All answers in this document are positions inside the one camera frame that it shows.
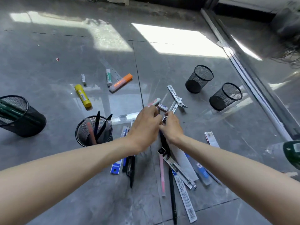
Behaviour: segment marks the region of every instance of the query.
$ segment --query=highlighter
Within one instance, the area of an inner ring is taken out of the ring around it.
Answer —
[[[126,84],[131,79],[132,79],[132,75],[130,73],[127,74],[121,80],[119,80],[117,83],[115,83],[114,85],[110,86],[110,91],[114,92],[114,91],[118,90],[119,87],[121,87],[122,85]]]
[[[75,88],[77,94],[79,95],[79,97],[81,99],[81,102],[83,103],[84,107],[89,108],[92,105],[92,103],[88,99],[88,97],[86,96],[86,94],[83,90],[83,87],[81,85],[76,85],[74,88]]]

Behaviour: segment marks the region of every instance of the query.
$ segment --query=person's right hand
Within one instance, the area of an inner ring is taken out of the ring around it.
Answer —
[[[166,125],[159,125],[159,128],[167,140],[170,141],[171,144],[176,145],[180,136],[183,135],[183,130],[179,124],[179,119],[176,117],[173,111],[168,111],[165,113],[165,115],[168,116]]]

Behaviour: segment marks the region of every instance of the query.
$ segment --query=white paper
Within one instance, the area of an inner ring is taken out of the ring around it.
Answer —
[[[193,181],[198,180],[198,176],[196,172],[194,171],[191,163],[187,159],[185,153],[180,150],[178,147],[175,145],[172,145],[168,142],[170,149],[172,150],[175,159],[177,160],[178,165],[182,168],[182,170],[186,173],[186,175],[192,179]]]

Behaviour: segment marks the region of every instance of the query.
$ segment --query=black mesh pen holder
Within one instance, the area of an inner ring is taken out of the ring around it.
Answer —
[[[96,115],[89,116],[88,118],[91,120],[92,127],[95,128]],[[102,126],[104,125],[106,120],[107,119],[105,117],[100,116],[97,132],[100,131],[100,129],[102,128]],[[97,144],[102,144],[102,143],[112,141],[113,140],[112,135],[113,135],[113,126],[111,125],[109,131],[103,131],[101,136],[98,139],[96,139]],[[75,137],[76,137],[77,142],[83,147],[88,147],[88,146],[92,145],[92,141],[91,141],[91,138],[90,138],[90,133],[88,131],[88,127],[86,126],[85,119],[83,119],[77,125],[76,131],[75,131]]]
[[[0,97],[0,127],[21,137],[31,137],[46,125],[44,115],[31,107],[22,96]]]
[[[214,74],[208,67],[204,65],[197,65],[192,75],[186,81],[185,87],[191,93],[199,93],[201,89],[213,78]]]
[[[231,103],[242,99],[242,97],[243,94],[238,86],[232,83],[225,83],[222,88],[209,98],[209,103],[215,110],[221,111]]]

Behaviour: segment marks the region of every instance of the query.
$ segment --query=green label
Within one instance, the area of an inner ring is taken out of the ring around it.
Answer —
[[[106,80],[107,80],[107,81],[112,81],[112,77],[111,77],[110,72],[107,72],[107,73],[106,73]]]

